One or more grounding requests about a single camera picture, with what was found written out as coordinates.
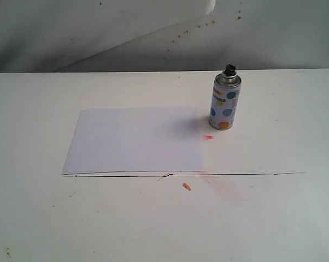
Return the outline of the white paper sheet stack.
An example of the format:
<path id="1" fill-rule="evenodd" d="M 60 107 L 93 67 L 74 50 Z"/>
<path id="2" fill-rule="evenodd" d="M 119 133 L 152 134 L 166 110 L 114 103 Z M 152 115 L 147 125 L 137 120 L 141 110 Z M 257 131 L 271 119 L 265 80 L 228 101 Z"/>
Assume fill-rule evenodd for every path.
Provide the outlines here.
<path id="1" fill-rule="evenodd" d="M 202 171 L 199 120 L 187 106 L 80 112 L 63 175 Z"/>

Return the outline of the spray paint can with dots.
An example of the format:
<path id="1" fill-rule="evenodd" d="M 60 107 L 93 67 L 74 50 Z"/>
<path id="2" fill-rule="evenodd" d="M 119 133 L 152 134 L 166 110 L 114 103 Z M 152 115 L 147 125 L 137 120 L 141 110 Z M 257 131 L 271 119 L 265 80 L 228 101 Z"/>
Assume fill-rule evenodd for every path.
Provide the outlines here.
<path id="1" fill-rule="evenodd" d="M 209 115 L 213 128 L 228 130 L 233 126 L 241 85 L 242 79 L 232 64 L 215 77 Z"/>

